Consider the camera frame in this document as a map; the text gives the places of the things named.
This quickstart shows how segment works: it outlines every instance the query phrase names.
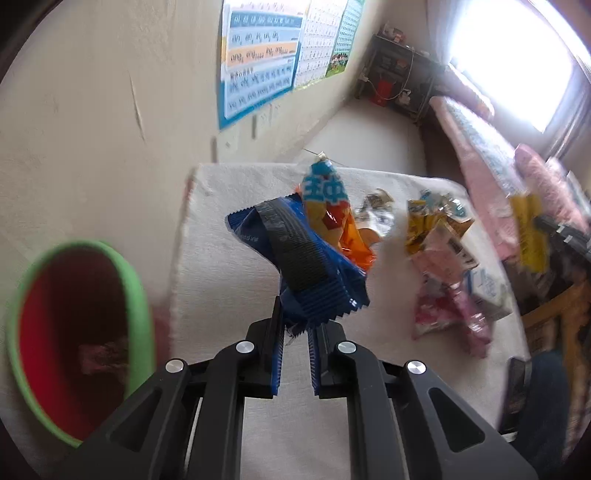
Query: poster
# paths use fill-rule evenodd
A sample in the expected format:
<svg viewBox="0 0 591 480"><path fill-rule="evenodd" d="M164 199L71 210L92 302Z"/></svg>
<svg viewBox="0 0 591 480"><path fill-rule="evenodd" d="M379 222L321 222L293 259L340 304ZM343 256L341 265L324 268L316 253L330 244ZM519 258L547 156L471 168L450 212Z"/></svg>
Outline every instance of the poster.
<svg viewBox="0 0 591 480"><path fill-rule="evenodd" d="M343 18L340 22L339 34L335 41L335 49L330 57L330 63L326 72L327 77L345 71L345 67L349 61L349 54L353 47L355 32L357 32L357 27L361 20L364 3L365 0L349 0L347 2Z"/></svg>
<svg viewBox="0 0 591 480"><path fill-rule="evenodd" d="M325 77L347 0L311 0L300 38L294 87Z"/></svg>
<svg viewBox="0 0 591 480"><path fill-rule="evenodd" d="M293 88L310 0L225 0L218 91L220 128Z"/></svg>

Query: black shelf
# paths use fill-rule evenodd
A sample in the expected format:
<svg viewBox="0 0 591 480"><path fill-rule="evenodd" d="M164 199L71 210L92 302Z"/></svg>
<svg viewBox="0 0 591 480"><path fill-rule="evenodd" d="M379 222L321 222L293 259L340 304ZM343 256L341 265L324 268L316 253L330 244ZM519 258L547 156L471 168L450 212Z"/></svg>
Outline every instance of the black shelf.
<svg viewBox="0 0 591 480"><path fill-rule="evenodd" d="M387 68L389 64L394 68L397 59L409 63L404 73L394 72ZM405 88L411 91L410 105L400 105L395 100L391 100L388 102L388 106L409 116L414 122L419 122L427 111L428 101L431 98L437 76L443 70L444 66L409 46L396 43L380 35L374 35L370 45L369 61L366 62L363 72L374 82L376 78L394 81L395 87L392 88L392 96L396 95L406 83ZM359 80L355 98L360 98L366 87L367 83Z"/></svg>

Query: bright sunlight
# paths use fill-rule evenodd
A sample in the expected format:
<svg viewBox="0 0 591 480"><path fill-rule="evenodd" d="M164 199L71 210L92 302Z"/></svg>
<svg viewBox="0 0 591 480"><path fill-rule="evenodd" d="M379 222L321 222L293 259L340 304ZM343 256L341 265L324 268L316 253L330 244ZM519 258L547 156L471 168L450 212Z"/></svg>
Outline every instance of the bright sunlight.
<svg viewBox="0 0 591 480"><path fill-rule="evenodd" d="M487 95L544 132L573 62L556 32L519 0L473 0L453 42L460 70Z"/></svg>

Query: metal screw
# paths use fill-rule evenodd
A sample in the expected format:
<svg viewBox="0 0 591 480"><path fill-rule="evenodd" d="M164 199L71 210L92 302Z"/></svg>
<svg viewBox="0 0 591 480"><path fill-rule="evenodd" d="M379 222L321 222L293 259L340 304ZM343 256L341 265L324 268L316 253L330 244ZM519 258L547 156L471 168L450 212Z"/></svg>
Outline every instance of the metal screw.
<svg viewBox="0 0 591 480"><path fill-rule="evenodd" d="M243 340L236 344L236 350L240 353L250 353L255 349L255 344L248 340Z"/></svg>
<svg viewBox="0 0 591 480"><path fill-rule="evenodd" d="M353 342L341 342L337 345L339 352L353 353L357 350L357 346Z"/></svg>
<svg viewBox="0 0 591 480"><path fill-rule="evenodd" d="M408 371L415 375L420 375L426 372L427 367L423 362L419 362L418 360L413 360L409 362L407 365Z"/></svg>
<svg viewBox="0 0 591 480"><path fill-rule="evenodd" d="M184 363L182 360L174 359L169 360L166 364L166 371L169 374L175 374L180 372L184 368Z"/></svg>

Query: pink snack bag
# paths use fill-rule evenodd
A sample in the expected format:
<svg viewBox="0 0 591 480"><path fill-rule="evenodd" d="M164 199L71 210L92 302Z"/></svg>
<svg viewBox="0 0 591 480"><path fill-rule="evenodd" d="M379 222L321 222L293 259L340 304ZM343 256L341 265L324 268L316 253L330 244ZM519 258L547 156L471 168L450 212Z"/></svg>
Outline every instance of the pink snack bag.
<svg viewBox="0 0 591 480"><path fill-rule="evenodd" d="M465 347L472 356L486 358L492 340L491 327L461 284L448 289L453 304L461 314Z"/></svg>
<svg viewBox="0 0 591 480"><path fill-rule="evenodd" d="M411 259L419 271L446 285L460 283L464 272L478 266L452 228L442 220L426 236Z"/></svg>
<svg viewBox="0 0 591 480"><path fill-rule="evenodd" d="M414 338L437 330L445 330L461 320L447 289L439 280L427 275L418 293L414 311Z"/></svg>

